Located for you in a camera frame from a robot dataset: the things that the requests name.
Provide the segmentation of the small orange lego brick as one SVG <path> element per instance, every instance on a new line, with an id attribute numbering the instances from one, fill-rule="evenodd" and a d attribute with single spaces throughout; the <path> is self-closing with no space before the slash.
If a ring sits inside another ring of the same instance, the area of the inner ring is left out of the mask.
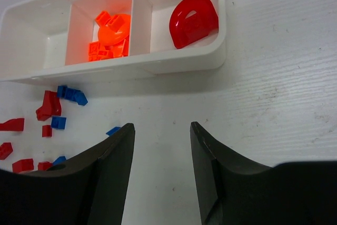
<path id="1" fill-rule="evenodd" d="M 95 42 L 90 42 L 88 45 L 88 55 L 92 56 L 92 55 L 97 55 L 98 52 L 100 50 L 100 43 L 99 41 L 95 41 Z"/>

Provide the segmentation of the red dome lego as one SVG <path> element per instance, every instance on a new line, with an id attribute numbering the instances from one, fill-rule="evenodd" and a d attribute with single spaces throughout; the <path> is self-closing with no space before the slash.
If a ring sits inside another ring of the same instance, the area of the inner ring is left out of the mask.
<path id="1" fill-rule="evenodd" d="M 211 0 L 182 0 L 172 12 L 169 31 L 176 49 L 184 48 L 219 29 Z"/>

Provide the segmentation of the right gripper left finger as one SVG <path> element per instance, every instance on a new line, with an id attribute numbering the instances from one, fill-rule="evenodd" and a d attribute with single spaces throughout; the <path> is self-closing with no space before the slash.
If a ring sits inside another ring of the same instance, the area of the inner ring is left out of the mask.
<path id="1" fill-rule="evenodd" d="M 1 224 L 121 224 L 135 142 L 132 123 L 45 171 L 1 171 Z"/>

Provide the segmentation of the small orange lego piece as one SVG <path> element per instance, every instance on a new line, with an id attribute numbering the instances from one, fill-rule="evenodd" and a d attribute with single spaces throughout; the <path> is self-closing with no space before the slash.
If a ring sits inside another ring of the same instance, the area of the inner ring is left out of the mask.
<path id="1" fill-rule="evenodd" d="M 113 57 L 114 57 L 114 54 L 112 51 L 100 50 L 97 53 L 90 55 L 88 57 L 88 61 L 93 62 L 93 61 L 108 60 Z"/>

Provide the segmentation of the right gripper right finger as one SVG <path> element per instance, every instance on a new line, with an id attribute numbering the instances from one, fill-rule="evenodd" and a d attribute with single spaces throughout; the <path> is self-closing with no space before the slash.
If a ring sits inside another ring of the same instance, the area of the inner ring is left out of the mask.
<path id="1" fill-rule="evenodd" d="M 268 167 L 190 127 L 203 224 L 336 224 L 336 162 Z"/>

